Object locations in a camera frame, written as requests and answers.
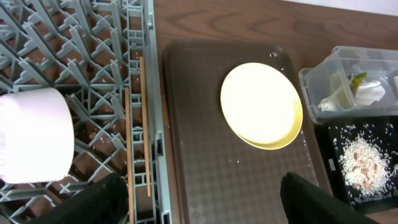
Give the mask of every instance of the yellow bowl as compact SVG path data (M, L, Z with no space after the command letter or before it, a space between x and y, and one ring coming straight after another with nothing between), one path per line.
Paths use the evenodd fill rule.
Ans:
M299 94L278 70L261 63L234 68L221 87L221 107L231 129L260 149L280 149L298 135L303 120Z

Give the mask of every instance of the wooden chopstick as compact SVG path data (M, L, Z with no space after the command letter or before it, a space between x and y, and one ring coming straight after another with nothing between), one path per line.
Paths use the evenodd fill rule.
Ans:
M130 224L134 224L134 191L132 189L132 150L131 150L131 122L130 122L130 89L124 89L124 104L126 107L126 141L127 141L127 179L129 186L129 218Z
M144 132L144 158L145 158L145 174L147 177L147 191L150 197L150 159L149 159L149 145L148 145L148 120L147 120L147 98L145 88L145 63L144 58L139 58L140 78L141 78L141 108L142 108L142 128Z

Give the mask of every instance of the clear plastic container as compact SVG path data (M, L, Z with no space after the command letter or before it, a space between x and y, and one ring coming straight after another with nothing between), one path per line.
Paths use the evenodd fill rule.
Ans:
M358 103L350 87L351 75L364 72L364 81L379 81L385 90L379 101L366 106ZM335 47L321 64L299 73L311 119L318 124L337 117L398 115L394 77L398 77L398 51L362 47ZM320 106L325 98L334 100L332 110Z

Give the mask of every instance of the wooden table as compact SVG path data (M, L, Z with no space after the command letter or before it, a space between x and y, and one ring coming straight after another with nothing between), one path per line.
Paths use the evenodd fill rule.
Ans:
M160 65L166 46L174 40L273 43L289 53L297 72L318 65L338 45L398 50L398 17L278 0L155 0L155 25ZM160 66L172 221L181 223L163 79ZM303 128L320 187L330 193L306 110ZM381 223L396 223L398 209L369 216Z

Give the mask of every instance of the plastic dish rack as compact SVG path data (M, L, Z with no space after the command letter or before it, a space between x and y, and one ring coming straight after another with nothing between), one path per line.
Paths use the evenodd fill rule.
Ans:
M169 223L153 0L0 3L0 95L54 87L64 94L75 128L75 157L67 177L48 183L1 182L2 214L12 223L25 223L108 173L127 178L125 145L132 138L135 223ZM153 197L146 195L140 56L146 60ZM122 128L125 86L131 90L132 136L127 137Z

